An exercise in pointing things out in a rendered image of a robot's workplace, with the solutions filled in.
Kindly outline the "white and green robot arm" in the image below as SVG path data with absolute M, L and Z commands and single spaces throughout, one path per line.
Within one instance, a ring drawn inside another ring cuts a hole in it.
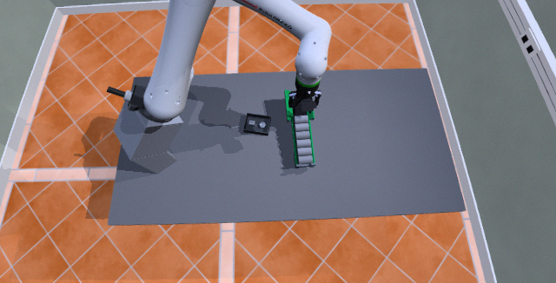
M 108 87 L 107 92 L 123 97 L 129 103 L 128 110 L 139 110 L 152 122 L 170 122 L 181 114 L 188 97 L 187 86 L 195 73 L 195 53 L 215 1 L 169 0 L 162 44 L 147 89 L 135 85 L 124 92 Z M 302 94 L 313 94 L 328 65 L 332 35 L 329 24 L 291 0 L 233 1 L 277 23 L 301 41 L 295 58 L 295 87 Z

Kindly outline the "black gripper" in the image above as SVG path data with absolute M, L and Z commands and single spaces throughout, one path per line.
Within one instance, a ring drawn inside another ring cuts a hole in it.
M 299 104 L 299 102 L 301 102 L 303 100 L 302 98 L 304 98 L 304 99 L 310 98 L 310 100 L 313 100 L 312 97 L 315 95 L 314 102 L 316 102 L 316 106 L 318 106 L 319 99 L 321 97 L 321 91 L 320 90 L 318 90 L 317 92 L 315 91 L 315 93 L 313 93 L 313 94 L 305 95 L 305 94 L 302 94 L 301 92 L 299 92 L 296 89 L 295 93 L 292 94 L 291 92 L 289 92 L 288 94 L 289 94 L 288 106 L 293 109 L 293 115 L 295 115 L 296 106 Z M 293 101 L 295 96 L 296 96 L 296 98 Z M 290 102 L 290 105 L 289 105 L 289 102 Z

